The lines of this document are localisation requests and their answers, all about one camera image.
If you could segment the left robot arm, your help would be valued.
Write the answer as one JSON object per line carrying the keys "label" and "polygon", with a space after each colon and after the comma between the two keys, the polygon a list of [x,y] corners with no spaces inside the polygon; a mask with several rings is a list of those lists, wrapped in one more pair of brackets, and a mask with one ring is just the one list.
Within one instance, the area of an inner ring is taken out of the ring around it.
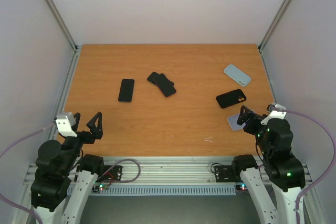
{"label": "left robot arm", "polygon": [[38,150],[30,189],[39,223],[79,223],[94,183],[105,177],[102,157],[86,154],[77,160],[84,144],[102,138],[102,113],[87,123],[88,131],[77,130],[79,121],[80,113],[57,115],[57,131],[64,142],[48,140]]}

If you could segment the black phone pink edge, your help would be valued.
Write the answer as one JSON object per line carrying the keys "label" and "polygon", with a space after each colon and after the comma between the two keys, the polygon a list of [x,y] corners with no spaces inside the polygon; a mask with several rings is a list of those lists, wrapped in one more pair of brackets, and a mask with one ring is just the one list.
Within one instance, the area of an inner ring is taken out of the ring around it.
{"label": "black phone pink edge", "polygon": [[175,87],[170,83],[165,74],[158,74],[153,78],[153,81],[166,98],[176,94]]}

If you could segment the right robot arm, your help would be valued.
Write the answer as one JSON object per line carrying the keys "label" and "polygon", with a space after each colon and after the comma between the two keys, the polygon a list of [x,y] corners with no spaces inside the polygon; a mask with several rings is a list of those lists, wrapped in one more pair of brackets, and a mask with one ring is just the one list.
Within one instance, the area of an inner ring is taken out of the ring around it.
{"label": "right robot arm", "polygon": [[270,104],[268,115],[258,115],[246,106],[240,108],[237,124],[255,137],[262,164],[274,190],[276,202],[262,182],[261,172],[252,155],[232,161],[232,175],[247,186],[261,223],[304,223],[303,199],[306,185],[303,165],[291,152],[293,133],[285,120],[283,107]]}

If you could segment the lavender phone case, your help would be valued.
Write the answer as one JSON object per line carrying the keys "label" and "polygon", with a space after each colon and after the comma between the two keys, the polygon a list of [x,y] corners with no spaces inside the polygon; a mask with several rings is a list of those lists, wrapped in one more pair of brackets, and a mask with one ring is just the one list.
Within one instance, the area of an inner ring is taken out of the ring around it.
{"label": "lavender phone case", "polygon": [[242,130],[245,126],[245,123],[243,123],[242,125],[237,124],[238,118],[239,114],[235,114],[227,118],[228,124],[233,131]]}

